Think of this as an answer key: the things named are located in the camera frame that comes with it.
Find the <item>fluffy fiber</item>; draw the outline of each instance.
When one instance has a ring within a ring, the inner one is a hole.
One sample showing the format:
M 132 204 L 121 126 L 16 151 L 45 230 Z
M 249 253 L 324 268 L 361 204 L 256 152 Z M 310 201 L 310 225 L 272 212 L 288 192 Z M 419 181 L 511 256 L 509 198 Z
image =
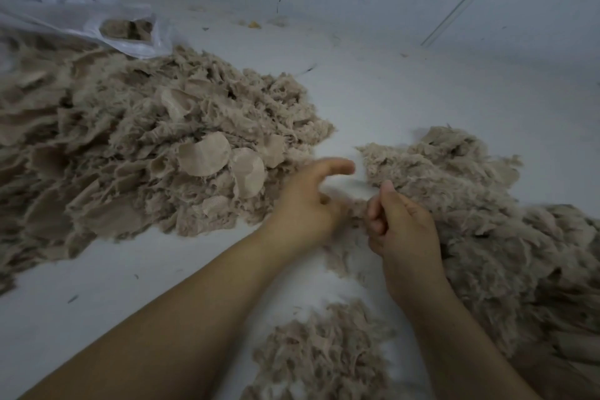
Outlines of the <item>fluffy fiber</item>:
M 138 60 L 77 39 L 4 38 L 17 66 L 0 77 L 0 292 L 97 236 L 258 223 L 333 131 L 285 73 L 183 47 Z
M 380 348 L 393 336 L 360 300 L 330 304 L 326 315 L 313 312 L 273 330 L 254 351 L 259 373 L 240 400 L 410 400 L 390 381 Z M 273 386 L 281 394 L 274 396 Z
M 454 291 L 514 366 L 546 398 L 600 398 L 552 346 L 557 331 L 600 333 L 600 221 L 567 204 L 519 206 L 508 194 L 519 159 L 488 157 L 462 130 L 432 127 L 408 148 L 359 150 L 370 184 L 391 179 L 431 211 Z

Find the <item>plastic bag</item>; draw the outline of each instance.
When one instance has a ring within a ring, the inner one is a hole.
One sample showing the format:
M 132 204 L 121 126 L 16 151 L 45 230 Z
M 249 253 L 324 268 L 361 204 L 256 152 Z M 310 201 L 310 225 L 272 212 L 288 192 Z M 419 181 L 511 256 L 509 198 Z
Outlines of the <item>plastic bag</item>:
M 149 42 L 103 36 L 108 20 L 146 20 L 152 24 Z M 179 44 L 171 23 L 147 4 L 123 4 L 120 0 L 0 0 L 0 26 L 40 33 L 63 33 L 105 43 L 137 58 L 171 54 Z

